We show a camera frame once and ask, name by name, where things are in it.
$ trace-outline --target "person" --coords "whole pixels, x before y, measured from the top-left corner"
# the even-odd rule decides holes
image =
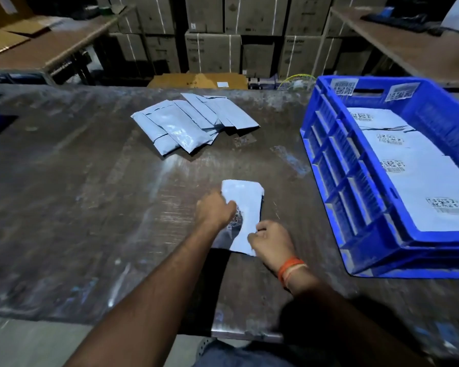
[[[236,203],[226,203],[220,190],[199,200],[190,234],[93,327],[65,367],[163,366],[211,244],[235,212]],[[296,259],[290,235],[282,225],[262,221],[257,225],[257,233],[250,234],[248,240],[263,263],[279,274],[291,294],[295,298],[305,296],[312,304],[309,314],[314,314],[317,326],[327,330],[323,338],[330,337],[341,365],[430,365],[318,280],[310,268]],[[226,360],[231,358],[231,352],[226,352],[208,363],[205,358],[211,354],[214,357],[214,348],[206,350],[196,364],[290,365],[262,353],[252,358],[250,351],[233,361]]]

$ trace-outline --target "concrete floor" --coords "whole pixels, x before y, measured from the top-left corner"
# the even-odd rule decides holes
[[[90,326],[0,318],[0,367],[61,367]],[[202,337],[178,335],[165,367],[189,367]],[[233,346],[242,340],[221,339]]]

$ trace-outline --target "fan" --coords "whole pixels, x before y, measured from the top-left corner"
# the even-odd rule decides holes
[[[277,90],[286,91],[312,91],[315,87],[316,78],[311,75],[294,75],[286,78]]]

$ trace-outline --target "brown table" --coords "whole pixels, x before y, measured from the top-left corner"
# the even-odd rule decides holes
[[[396,314],[394,325],[404,323],[427,352],[459,357],[459,280],[345,271],[300,138],[307,94],[225,90],[261,128],[244,138],[223,132],[194,155],[179,149],[162,158],[130,115],[182,99],[179,89],[0,92],[0,113],[18,116],[0,134],[0,316],[96,323],[184,239],[197,199],[233,178],[261,183],[261,217],[288,227],[320,278],[383,304],[364,311],[381,324]],[[290,298],[258,259],[212,250],[181,333],[280,340],[275,325]]]
[[[360,19],[363,15],[381,10],[372,7],[332,7],[330,14],[340,18],[412,76],[429,78],[445,87],[459,87],[458,32],[445,31],[441,37],[435,37],[428,33],[414,33]]]
[[[96,38],[103,35],[109,28],[136,12],[135,6],[127,6],[120,14],[99,16],[81,22],[85,26],[77,30],[49,31],[36,38],[24,42],[10,50],[0,53],[0,73],[40,73],[46,83],[55,85],[51,77],[51,69],[72,58],[79,66],[79,75],[86,80],[88,70],[81,67],[80,59],[75,54],[83,47],[90,45]]]

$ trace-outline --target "blue plastic crate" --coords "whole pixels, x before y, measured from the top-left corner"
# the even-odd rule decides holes
[[[358,80],[337,95],[332,79]],[[385,101],[391,86],[418,83]],[[360,277],[459,278],[459,231],[419,231],[347,107],[392,110],[459,167],[459,102],[420,78],[321,76],[300,129],[347,271]]]

